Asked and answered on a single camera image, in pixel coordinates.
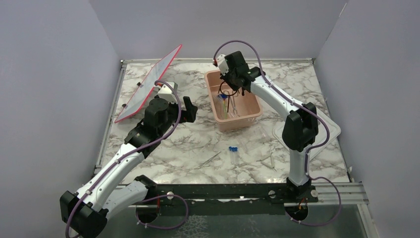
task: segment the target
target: blue cap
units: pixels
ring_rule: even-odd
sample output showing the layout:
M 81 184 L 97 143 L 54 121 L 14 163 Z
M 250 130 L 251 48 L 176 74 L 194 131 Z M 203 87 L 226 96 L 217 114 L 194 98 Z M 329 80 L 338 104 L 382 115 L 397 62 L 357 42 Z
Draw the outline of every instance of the blue cap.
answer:
M 226 96 L 226 95 L 224 95 L 224 94 L 219 94 L 219 95 L 218 95 L 218 97 L 220 97 L 220 98 L 222 98 L 222 99 L 226 99 L 226 98 L 227 98 L 227 96 Z

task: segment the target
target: white marble surface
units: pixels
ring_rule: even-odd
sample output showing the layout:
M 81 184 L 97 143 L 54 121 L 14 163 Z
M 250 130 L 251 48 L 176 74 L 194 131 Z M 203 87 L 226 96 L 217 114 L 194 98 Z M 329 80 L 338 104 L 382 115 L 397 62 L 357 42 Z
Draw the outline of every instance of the white marble surface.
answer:
M 152 63 L 128 64 L 114 118 L 122 110 L 153 66 Z M 276 85 L 302 102 L 313 102 L 318 110 L 328 115 L 313 65 L 309 62 L 263 63 L 263 69 Z M 122 183 L 130 183 L 136 176 L 146 175 L 157 183 L 261 183 L 285 182 L 289 173 L 289 152 L 271 134 L 273 127 L 282 118 L 260 100 L 263 115 L 249 128 L 220 132 L 210 106 L 204 81 L 204 73 L 215 70 L 211 63 L 187 63 L 175 60 L 163 80 L 178 84 L 178 95 L 189 96 L 198 106 L 194 123 L 180 124 L 175 132 L 140 165 L 133 169 Z M 128 131 L 140 121 L 141 114 L 113 123 L 107 141 L 103 163 L 107 163 L 123 143 Z M 255 135 L 255 128 L 261 126 L 269 136 L 263 143 Z M 238 138 L 248 140 L 245 153 L 240 150 L 240 162 L 233 165 L 228 146 L 238 145 Z M 269 168 L 271 158 L 275 167 Z M 310 163 L 311 175 L 325 176 L 332 181 L 348 181 L 344 160 L 336 139 L 321 151 Z

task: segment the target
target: gray wall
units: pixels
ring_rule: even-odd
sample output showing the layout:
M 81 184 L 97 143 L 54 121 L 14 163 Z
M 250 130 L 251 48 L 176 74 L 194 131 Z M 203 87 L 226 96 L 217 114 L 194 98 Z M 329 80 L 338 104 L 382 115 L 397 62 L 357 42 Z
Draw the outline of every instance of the gray wall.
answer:
M 87 0 L 2 0 L 0 32 L 0 233 L 63 237 L 58 200 L 93 172 L 119 58 Z
M 345 0 L 90 0 L 118 56 L 211 58 L 224 42 L 245 40 L 264 58 L 314 58 Z M 226 48 L 225 52 L 245 46 Z
M 382 238 L 419 237 L 420 1 L 350 0 L 315 61 Z

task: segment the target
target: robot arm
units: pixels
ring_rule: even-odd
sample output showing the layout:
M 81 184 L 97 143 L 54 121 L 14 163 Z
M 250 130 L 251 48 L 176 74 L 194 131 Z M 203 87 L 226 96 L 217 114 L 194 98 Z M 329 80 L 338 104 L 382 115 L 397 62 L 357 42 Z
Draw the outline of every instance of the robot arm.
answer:
M 115 190 L 124 177 L 150 153 L 160 145 L 166 131 L 177 121 L 180 111 L 171 90 L 163 85 L 145 109 L 145 116 L 124 139 L 116 155 L 101 171 L 76 193 L 66 191 L 60 198 L 61 217 L 65 223 L 85 238 L 94 238 L 104 229 L 107 220 L 129 205 L 142 201 L 148 192 L 148 186 L 139 181 L 133 181 L 123 189 Z M 197 107 L 191 103 L 189 97 L 184 97 L 186 110 L 181 110 L 179 123 L 194 122 Z M 145 147 L 128 156 L 127 153 Z
M 272 81 L 263 78 L 258 67 L 249 68 L 242 53 L 237 51 L 227 56 L 219 55 L 215 66 L 218 66 L 223 79 L 234 91 L 242 89 L 251 92 L 278 112 L 285 120 L 282 138 L 290 149 L 290 174 L 288 181 L 298 190 L 305 190 L 311 184 L 305 174 L 305 152 L 314 143 L 318 134 L 318 125 L 315 118 L 304 110 L 294 106 L 281 97 L 272 87 Z M 312 103 L 304 104 L 278 89 L 289 101 L 302 105 L 316 114 L 316 107 Z

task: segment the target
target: black metal base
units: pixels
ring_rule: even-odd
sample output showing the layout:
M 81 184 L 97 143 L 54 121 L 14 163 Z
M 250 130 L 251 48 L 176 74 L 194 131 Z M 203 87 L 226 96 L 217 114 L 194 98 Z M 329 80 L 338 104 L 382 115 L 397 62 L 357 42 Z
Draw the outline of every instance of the black metal base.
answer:
M 135 180 L 142 182 L 149 189 L 146 198 L 172 192 L 187 200 L 189 215 L 252 215 L 269 214 L 285 215 L 284 203 L 318 202 L 311 196 L 315 189 L 311 183 L 296 187 L 287 183 L 255 184 L 156 184 L 142 175 Z M 159 202 L 147 204 L 158 205 L 160 216 L 184 216 L 185 205 L 177 199 L 161 198 Z M 147 208 L 137 208 L 139 213 L 147 213 Z
M 66 191 L 60 197 L 61 219 L 67 223 L 68 217 L 76 203 L 79 201 L 76 194 Z M 108 219 L 107 209 L 101 209 L 99 212 L 93 210 L 90 204 L 82 202 L 77 208 L 75 215 L 71 221 L 71 228 L 84 238 L 97 237 L 105 228 Z

